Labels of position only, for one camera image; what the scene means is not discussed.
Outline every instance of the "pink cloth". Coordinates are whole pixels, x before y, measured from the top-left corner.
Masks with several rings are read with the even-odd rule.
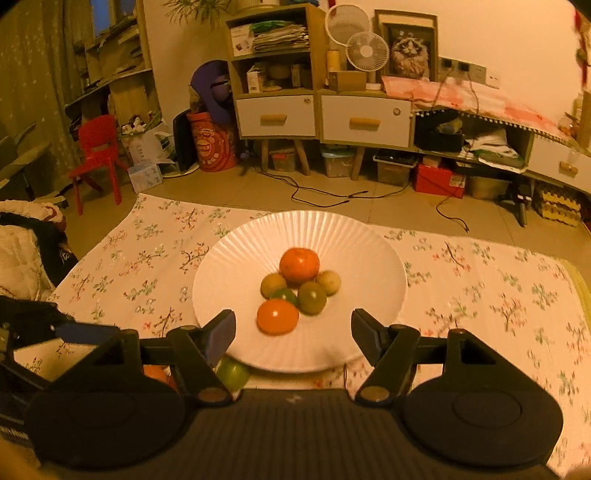
[[[462,112],[478,112],[479,116],[509,122],[525,128],[531,128],[544,136],[554,137],[561,142],[569,139],[558,130],[558,126],[527,105],[509,98],[501,90],[486,85],[469,82],[456,84],[448,79],[441,85],[428,80],[414,80],[399,77],[382,77],[386,94],[390,98],[409,100],[416,109],[430,109],[435,107],[452,108]]]

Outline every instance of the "drawer knob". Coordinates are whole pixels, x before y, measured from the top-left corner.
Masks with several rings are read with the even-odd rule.
[[[349,120],[350,128],[379,128],[381,120],[376,118],[351,118]]]
[[[261,123],[284,124],[287,115],[284,113],[275,113],[274,115],[261,115]]]
[[[573,177],[579,173],[579,169],[577,167],[575,167],[574,165],[571,165],[568,162],[562,161],[560,162],[560,164],[558,164],[558,166],[560,167],[560,171],[562,173],[567,173],[572,175]]]

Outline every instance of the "red plastic chair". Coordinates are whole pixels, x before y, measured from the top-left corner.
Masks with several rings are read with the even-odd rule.
[[[82,215],[82,203],[80,201],[77,179],[80,178],[91,188],[102,192],[102,187],[88,176],[91,171],[101,167],[109,167],[109,176],[113,185],[115,203],[119,205],[121,203],[121,191],[115,172],[115,165],[120,166],[125,171],[127,171],[128,167],[119,160],[115,118],[112,115],[102,115],[85,123],[78,129],[78,137],[86,161],[68,174],[72,179],[72,185],[74,185],[78,215]]]

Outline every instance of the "red box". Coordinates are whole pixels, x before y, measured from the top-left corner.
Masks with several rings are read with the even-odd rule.
[[[422,163],[418,165],[414,179],[414,189],[417,192],[461,199],[465,186],[465,175],[454,174],[445,167],[427,167]]]

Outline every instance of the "white plate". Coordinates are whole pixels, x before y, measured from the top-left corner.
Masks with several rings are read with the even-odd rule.
[[[256,311],[264,301],[259,288],[292,247],[314,250],[320,270],[337,272],[342,286],[318,316],[300,314],[291,333],[267,336],[256,326]],[[292,211],[248,222],[220,240],[195,275],[193,308],[200,325],[223,309],[235,312],[236,338],[228,355],[237,360],[274,372],[315,372],[362,355],[351,335],[353,310],[363,308],[391,325],[406,289],[399,256],[370,227],[334,213]]]

